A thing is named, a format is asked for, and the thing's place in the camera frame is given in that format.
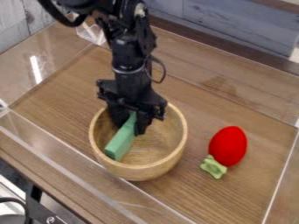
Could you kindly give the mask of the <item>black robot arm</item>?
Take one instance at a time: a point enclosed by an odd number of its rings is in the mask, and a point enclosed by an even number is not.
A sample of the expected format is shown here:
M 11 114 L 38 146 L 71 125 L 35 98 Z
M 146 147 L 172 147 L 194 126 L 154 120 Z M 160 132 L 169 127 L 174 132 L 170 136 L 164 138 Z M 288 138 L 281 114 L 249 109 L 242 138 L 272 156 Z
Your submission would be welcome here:
M 130 113 L 136 120 L 134 134 L 142 135 L 152 120 L 164 119 L 166 100 L 154 92 L 152 55 L 156 36 L 150 28 L 148 9 L 142 0 L 37 0 L 50 16 L 65 26 L 77 27 L 87 17 L 103 32 L 111 52 L 111 80 L 98 80 L 97 98 L 115 126 Z

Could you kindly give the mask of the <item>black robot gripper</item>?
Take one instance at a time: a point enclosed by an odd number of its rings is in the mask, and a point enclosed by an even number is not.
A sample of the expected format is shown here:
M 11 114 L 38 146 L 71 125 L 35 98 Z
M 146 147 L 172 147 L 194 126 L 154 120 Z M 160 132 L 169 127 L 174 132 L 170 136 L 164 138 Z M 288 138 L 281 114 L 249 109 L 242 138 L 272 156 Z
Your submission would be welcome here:
M 134 135 L 142 135 L 153 118 L 162 120 L 166 100 L 154 92 L 148 72 L 114 73 L 113 80 L 97 80 L 97 98 L 106 102 L 113 124 L 120 128 L 136 112 Z

